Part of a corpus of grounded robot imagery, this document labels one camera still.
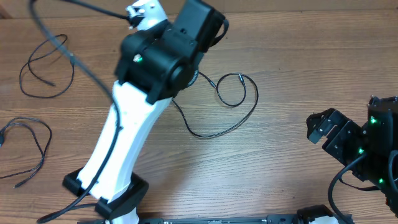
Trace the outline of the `black cable silver plug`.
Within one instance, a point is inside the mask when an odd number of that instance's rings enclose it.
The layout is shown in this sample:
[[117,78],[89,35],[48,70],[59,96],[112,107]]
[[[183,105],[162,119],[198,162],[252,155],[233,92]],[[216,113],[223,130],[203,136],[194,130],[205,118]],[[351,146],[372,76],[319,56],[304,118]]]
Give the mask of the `black cable silver plug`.
[[[181,116],[182,116],[182,119],[183,119],[183,121],[184,121],[184,123],[185,123],[185,127],[187,128],[187,131],[188,131],[192,136],[195,136],[196,138],[200,138],[200,139],[217,138],[217,137],[220,137],[220,136],[225,135],[225,134],[227,134],[227,133],[230,133],[231,131],[233,131],[234,129],[238,128],[240,125],[242,125],[243,123],[245,123],[245,122],[248,120],[248,118],[252,115],[252,113],[253,113],[254,110],[256,109],[256,106],[257,106],[257,104],[258,104],[258,102],[259,102],[259,89],[258,89],[258,86],[257,86],[256,82],[255,82],[251,77],[249,77],[248,75],[243,74],[243,73],[227,73],[226,75],[223,75],[223,76],[217,81],[217,83],[215,83],[212,79],[210,79],[210,78],[209,78],[208,76],[206,76],[204,73],[199,72],[199,71],[197,70],[197,71],[195,72],[195,74],[194,74],[193,80],[188,84],[188,87],[190,87],[190,86],[192,86],[192,85],[194,84],[194,82],[197,80],[197,78],[198,78],[199,75],[201,75],[203,78],[205,78],[205,79],[207,80],[207,82],[215,89],[215,91],[216,91],[216,93],[217,93],[217,95],[218,95],[219,100],[220,100],[220,101],[222,102],[222,104],[224,104],[225,106],[228,106],[228,107],[230,107],[230,108],[235,108],[235,107],[238,107],[238,106],[240,106],[241,104],[244,103],[244,101],[245,101],[245,99],[246,99],[246,97],[247,97],[247,95],[248,95],[248,88],[247,88],[247,85],[246,85],[245,80],[248,80],[248,81],[253,85],[253,87],[254,87],[254,94],[255,94],[255,100],[254,100],[254,104],[253,104],[252,108],[249,110],[249,112],[248,112],[240,121],[238,121],[238,122],[237,122],[236,124],[234,124],[232,127],[228,128],[228,129],[225,129],[225,130],[223,130],[223,131],[221,131],[221,132],[214,133],[214,134],[198,134],[198,133],[194,132],[194,131],[190,128],[190,126],[189,126],[189,124],[188,124],[188,121],[187,121],[187,119],[186,119],[186,117],[185,117],[185,114],[184,114],[183,110],[181,109],[181,107],[177,104],[177,102],[176,102],[175,100],[172,100],[172,103],[173,103],[174,106],[178,109],[178,111],[180,112],[180,114],[181,114]],[[228,78],[228,77],[231,77],[231,76],[237,76],[237,77],[238,77],[238,79],[239,79],[239,81],[240,81],[240,83],[241,83],[241,85],[242,85],[242,87],[243,87],[243,91],[244,91],[244,92],[243,92],[243,97],[242,97],[242,99],[241,99],[238,103],[236,103],[236,104],[227,103],[227,102],[223,99],[223,97],[221,96],[221,93],[220,93],[220,84],[221,84],[221,82],[222,82],[224,79],[226,79],[226,78]]]

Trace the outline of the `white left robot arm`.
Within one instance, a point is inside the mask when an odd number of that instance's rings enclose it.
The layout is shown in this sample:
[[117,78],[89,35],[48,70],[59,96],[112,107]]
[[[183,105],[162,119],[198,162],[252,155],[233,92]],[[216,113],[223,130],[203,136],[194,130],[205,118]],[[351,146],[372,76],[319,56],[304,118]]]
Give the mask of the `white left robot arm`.
[[173,22],[158,1],[126,8],[133,34],[121,42],[108,117],[88,162],[64,178],[76,195],[97,199],[103,223],[137,223],[148,183],[134,164],[154,123],[178,92],[195,81],[208,49],[227,31],[225,16],[203,1],[187,1]]

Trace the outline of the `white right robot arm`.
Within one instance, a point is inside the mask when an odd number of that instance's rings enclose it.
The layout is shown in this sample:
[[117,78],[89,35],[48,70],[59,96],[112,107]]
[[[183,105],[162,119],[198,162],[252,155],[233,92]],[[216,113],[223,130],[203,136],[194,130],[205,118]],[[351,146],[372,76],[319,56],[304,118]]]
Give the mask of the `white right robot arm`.
[[322,149],[359,180],[373,183],[397,215],[397,97],[372,96],[367,109],[362,126],[334,108],[311,114],[307,139],[316,144],[325,136]]

